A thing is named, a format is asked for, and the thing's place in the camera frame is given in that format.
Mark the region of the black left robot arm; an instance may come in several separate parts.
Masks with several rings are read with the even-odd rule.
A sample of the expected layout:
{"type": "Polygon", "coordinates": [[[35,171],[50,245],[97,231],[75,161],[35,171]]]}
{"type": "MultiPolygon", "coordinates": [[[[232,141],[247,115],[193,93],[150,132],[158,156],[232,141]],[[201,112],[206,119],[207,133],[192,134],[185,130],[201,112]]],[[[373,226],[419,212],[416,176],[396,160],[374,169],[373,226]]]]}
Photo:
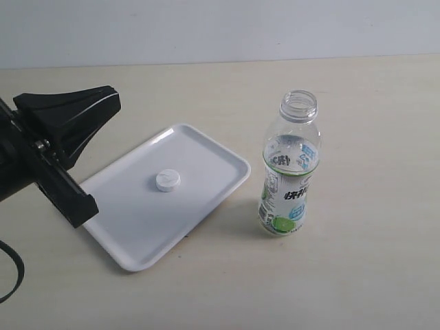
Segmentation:
{"type": "Polygon", "coordinates": [[[70,176],[95,134],[121,109],[111,86],[70,93],[15,96],[1,103],[1,199],[30,184],[74,227],[98,214],[92,195],[70,176]]]}

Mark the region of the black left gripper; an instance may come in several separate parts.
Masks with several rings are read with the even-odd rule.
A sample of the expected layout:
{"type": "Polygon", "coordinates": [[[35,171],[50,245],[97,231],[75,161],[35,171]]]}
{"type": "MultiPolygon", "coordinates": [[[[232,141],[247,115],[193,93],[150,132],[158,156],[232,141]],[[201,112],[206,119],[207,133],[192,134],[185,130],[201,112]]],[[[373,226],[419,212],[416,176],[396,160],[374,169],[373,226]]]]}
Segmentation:
{"type": "Polygon", "coordinates": [[[80,227],[98,214],[98,206],[67,171],[119,112],[119,93],[106,85],[71,93],[22,93],[13,101],[20,124],[33,140],[49,142],[49,153],[60,165],[31,144],[1,101],[1,200],[36,184],[74,228],[80,227]]]}

